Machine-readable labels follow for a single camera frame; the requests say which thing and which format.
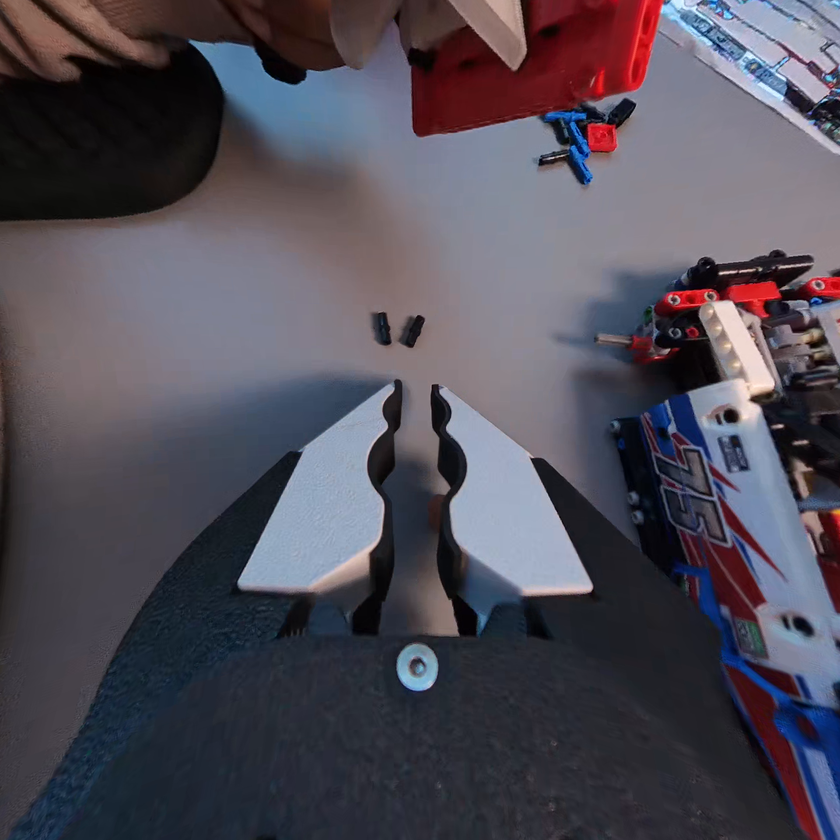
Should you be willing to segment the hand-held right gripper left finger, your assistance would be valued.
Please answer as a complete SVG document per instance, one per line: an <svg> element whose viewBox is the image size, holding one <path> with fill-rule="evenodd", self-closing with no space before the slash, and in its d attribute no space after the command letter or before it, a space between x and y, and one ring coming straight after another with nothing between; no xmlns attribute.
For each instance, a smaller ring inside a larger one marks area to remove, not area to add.
<svg viewBox="0 0 840 840"><path fill-rule="evenodd" d="M403 383L394 380L298 451L240 591L325 600L347 616L382 609L395 564L383 485L402 410Z"/></svg>

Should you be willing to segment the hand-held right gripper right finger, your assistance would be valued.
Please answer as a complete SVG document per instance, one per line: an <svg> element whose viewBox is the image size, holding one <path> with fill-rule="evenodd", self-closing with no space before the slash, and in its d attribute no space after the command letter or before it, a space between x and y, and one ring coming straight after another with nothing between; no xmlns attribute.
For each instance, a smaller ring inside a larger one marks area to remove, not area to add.
<svg viewBox="0 0 840 840"><path fill-rule="evenodd" d="M434 384L437 572L460 636L479 636L494 613L529 626L532 604L594 592L535 458L452 390Z"/></svg>

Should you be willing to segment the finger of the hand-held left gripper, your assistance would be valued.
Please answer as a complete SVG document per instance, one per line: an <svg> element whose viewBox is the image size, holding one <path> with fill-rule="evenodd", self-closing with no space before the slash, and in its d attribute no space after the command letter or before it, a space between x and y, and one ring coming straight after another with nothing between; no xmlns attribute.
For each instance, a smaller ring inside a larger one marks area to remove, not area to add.
<svg viewBox="0 0 840 840"><path fill-rule="evenodd" d="M448 1L459 20L447 40L471 33L510 70L519 70L528 54L528 37L521 1Z"/></svg>

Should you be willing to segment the red and white lego panel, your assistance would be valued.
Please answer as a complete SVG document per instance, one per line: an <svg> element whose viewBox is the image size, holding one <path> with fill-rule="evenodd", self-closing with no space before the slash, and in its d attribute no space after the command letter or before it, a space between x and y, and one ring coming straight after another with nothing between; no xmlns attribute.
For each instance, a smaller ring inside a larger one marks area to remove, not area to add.
<svg viewBox="0 0 840 840"><path fill-rule="evenodd" d="M412 72L413 131L458 133L567 110L639 89L663 2L522 2L528 54L508 69L477 36L447 40L447 2L406 2L399 15Z"/></svg>

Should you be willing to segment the person's left forearm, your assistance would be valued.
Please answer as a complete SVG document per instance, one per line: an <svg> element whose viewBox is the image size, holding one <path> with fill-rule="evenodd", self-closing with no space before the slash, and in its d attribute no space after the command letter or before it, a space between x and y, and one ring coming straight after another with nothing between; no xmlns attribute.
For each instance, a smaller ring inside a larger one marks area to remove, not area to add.
<svg viewBox="0 0 840 840"><path fill-rule="evenodd" d="M1 76L77 81L76 60L160 69L187 41L251 45L218 1L2 1Z"/></svg>

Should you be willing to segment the pile of small lego pieces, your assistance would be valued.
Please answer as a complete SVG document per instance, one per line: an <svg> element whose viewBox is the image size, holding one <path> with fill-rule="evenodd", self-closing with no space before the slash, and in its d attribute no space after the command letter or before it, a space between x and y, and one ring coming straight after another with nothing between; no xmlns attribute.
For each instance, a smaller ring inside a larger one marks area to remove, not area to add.
<svg viewBox="0 0 840 840"><path fill-rule="evenodd" d="M572 110L555 110L540 115L558 144L556 150L536 159L540 169L565 166L582 186L592 184L589 160L593 154L612 154L617 149L617 133L634 115L637 103L623 98L604 111L590 103Z"/></svg>

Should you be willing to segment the lego race car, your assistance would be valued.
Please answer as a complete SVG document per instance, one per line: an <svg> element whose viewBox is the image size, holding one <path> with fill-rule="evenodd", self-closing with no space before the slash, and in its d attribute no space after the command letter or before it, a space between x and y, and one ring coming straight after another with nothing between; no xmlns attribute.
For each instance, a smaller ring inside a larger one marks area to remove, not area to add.
<svg viewBox="0 0 840 840"><path fill-rule="evenodd" d="M676 394L611 422L642 551L717 627L721 670L809 838L839 837L839 280L775 249L699 259L600 345Z"/></svg>

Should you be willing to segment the lego instruction booklet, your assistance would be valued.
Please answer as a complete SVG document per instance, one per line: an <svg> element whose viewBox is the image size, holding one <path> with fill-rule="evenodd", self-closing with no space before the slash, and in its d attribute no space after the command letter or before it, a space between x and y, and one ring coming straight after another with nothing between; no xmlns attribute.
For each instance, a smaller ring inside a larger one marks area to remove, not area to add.
<svg viewBox="0 0 840 840"><path fill-rule="evenodd" d="M838 154L838 1L668 1L659 31Z"/></svg>

